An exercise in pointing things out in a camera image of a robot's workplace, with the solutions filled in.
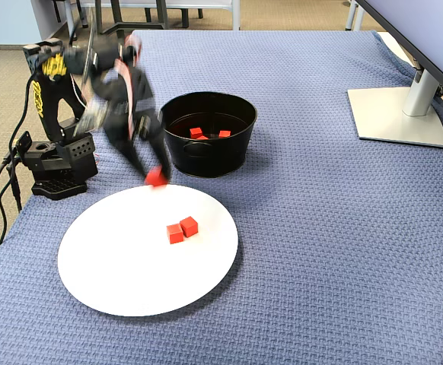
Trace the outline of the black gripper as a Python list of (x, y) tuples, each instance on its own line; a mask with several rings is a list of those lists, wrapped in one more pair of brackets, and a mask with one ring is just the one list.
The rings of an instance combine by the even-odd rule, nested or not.
[(171, 178), (171, 165), (164, 143), (164, 130), (155, 111), (155, 99), (145, 73), (134, 67), (118, 72), (113, 79), (91, 76), (93, 91), (107, 102), (107, 116), (103, 128), (107, 139), (145, 179), (143, 167), (131, 139), (138, 134), (151, 145), (161, 172)]

